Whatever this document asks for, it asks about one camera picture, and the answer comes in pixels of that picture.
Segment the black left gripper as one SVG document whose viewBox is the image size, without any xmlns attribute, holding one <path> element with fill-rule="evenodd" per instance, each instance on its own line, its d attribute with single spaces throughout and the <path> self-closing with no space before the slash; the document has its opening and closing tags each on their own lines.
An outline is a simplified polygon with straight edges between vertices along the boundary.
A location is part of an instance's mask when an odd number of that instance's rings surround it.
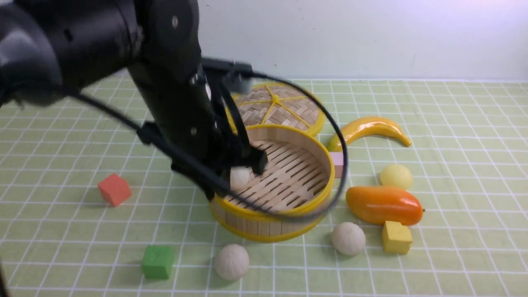
<svg viewBox="0 0 528 297">
<path fill-rule="evenodd" d="M 171 169 L 191 179 L 207 198 L 234 193 L 232 167 L 251 167 L 263 175 L 266 152 L 251 146 L 227 87 L 210 87 L 201 63 L 185 69 L 134 62 L 128 73 L 153 117 L 144 128 L 183 151 L 183 157 L 172 158 Z"/>
</svg>

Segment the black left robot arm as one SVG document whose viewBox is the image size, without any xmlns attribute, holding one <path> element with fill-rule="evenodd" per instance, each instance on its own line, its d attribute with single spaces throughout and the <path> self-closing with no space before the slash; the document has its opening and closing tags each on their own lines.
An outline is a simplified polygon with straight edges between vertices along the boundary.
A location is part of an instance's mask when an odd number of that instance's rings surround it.
<svg viewBox="0 0 528 297">
<path fill-rule="evenodd" d="M 264 172 L 231 92 L 249 64 L 202 56 L 196 0 L 12 0 L 1 5 L 1 104 L 73 96 L 132 128 L 212 199 L 233 168 Z M 133 123 L 81 90 L 127 69 L 153 121 Z"/>
</svg>

